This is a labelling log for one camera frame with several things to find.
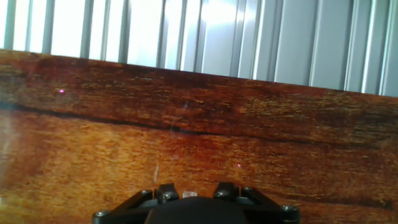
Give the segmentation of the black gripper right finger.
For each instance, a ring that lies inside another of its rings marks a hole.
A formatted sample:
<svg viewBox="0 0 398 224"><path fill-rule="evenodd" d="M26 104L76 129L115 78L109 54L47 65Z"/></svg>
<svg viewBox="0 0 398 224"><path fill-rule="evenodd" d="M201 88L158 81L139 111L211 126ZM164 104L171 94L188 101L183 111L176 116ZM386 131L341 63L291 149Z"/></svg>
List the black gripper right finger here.
<svg viewBox="0 0 398 224"><path fill-rule="evenodd" d="M232 182L220 182L214 191L214 199L237 207L248 223L300 223L298 207L279 205L255 187L239 188Z"/></svg>

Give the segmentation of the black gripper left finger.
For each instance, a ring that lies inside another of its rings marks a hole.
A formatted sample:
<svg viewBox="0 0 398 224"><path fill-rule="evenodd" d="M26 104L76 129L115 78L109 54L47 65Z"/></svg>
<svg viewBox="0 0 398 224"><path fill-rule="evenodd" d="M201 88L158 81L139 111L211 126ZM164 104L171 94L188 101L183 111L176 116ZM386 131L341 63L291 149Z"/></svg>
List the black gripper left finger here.
<svg viewBox="0 0 398 224"><path fill-rule="evenodd" d="M113 210L104 209L92 214L92 224L145 223L153 208L178 199L174 183L161 184L154 190L140 190Z"/></svg>

